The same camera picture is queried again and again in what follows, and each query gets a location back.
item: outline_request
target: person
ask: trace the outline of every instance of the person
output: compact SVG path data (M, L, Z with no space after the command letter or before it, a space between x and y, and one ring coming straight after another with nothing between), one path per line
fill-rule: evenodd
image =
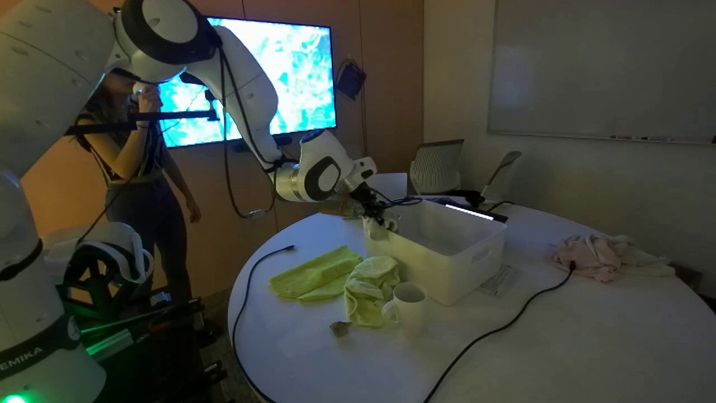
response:
M137 82L122 70L109 72L75 120L79 127L103 130L79 134L79 141L95 156L108 181L104 216L129 223L145 250L151 252L157 244L171 301L188 301L185 221L170 181L183 195L189 221L199 221L201 211L165 150L159 123L132 123L133 111L159 111L161 106L157 84L142 84L133 93ZM150 297L150 281L138 286L138 300Z

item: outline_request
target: screen display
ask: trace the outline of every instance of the screen display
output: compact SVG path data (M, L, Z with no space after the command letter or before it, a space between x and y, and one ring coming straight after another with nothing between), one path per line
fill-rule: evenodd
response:
M256 59L278 91L278 111L270 134L296 134L336 127L336 84L331 28L313 24L284 24L256 19L207 17L212 26L231 28ZM161 111L207 109L204 84L174 76L159 84ZM220 103L212 103L220 120L165 119L161 130L168 147L241 138L237 126Z

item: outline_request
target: whiteboard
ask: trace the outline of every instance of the whiteboard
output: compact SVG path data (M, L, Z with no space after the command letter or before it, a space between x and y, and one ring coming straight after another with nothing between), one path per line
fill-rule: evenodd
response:
M713 143L716 0L497 0L487 130Z

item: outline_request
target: towel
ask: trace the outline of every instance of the towel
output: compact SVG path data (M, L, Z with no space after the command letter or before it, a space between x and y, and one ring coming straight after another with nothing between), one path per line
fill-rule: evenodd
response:
M341 295L345 281L354 266L362 261L347 247L338 247L317 256L296 269L289 269L268 280L270 290L279 300L290 301L322 301Z
M382 304L400 281L399 261L390 256L362 259L345 281L345 309L350 324L381 326Z

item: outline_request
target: green light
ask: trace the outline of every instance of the green light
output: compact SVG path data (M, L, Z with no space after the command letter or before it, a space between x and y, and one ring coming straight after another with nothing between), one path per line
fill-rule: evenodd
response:
M35 399L32 394L4 394L0 397L0 403L33 403Z

